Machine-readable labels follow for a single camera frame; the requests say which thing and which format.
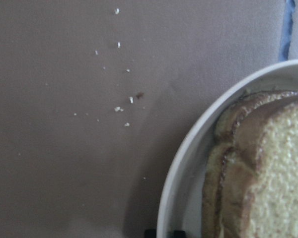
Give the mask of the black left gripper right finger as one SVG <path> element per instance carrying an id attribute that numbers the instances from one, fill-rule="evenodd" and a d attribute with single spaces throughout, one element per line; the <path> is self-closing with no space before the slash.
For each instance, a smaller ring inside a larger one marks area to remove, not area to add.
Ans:
<path id="1" fill-rule="evenodd" d="M 168 236 L 169 238 L 186 238 L 186 232 L 183 230 L 174 230 Z"/>

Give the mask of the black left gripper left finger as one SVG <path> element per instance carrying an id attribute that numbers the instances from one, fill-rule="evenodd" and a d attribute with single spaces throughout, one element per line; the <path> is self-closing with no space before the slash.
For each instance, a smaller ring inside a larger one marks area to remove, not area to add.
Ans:
<path id="1" fill-rule="evenodd" d="M 147 229 L 144 231 L 144 238 L 156 238 L 156 229 Z"/>

